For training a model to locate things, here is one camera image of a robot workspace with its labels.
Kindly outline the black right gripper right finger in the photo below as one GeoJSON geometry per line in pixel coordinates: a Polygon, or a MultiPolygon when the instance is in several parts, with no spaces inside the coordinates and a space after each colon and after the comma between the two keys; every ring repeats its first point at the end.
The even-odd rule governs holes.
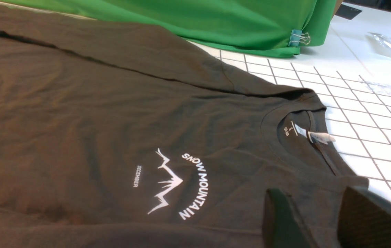
{"type": "Polygon", "coordinates": [[[347,187],[338,216],[343,248],[391,248],[391,202],[361,187],[347,187]]]}

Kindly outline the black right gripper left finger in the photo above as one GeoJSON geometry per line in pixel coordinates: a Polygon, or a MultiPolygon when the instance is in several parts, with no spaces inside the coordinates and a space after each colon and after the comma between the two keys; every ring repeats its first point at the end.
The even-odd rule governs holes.
{"type": "Polygon", "coordinates": [[[317,246],[292,197],[278,188],[266,190],[262,237],[265,248],[317,246]]]}

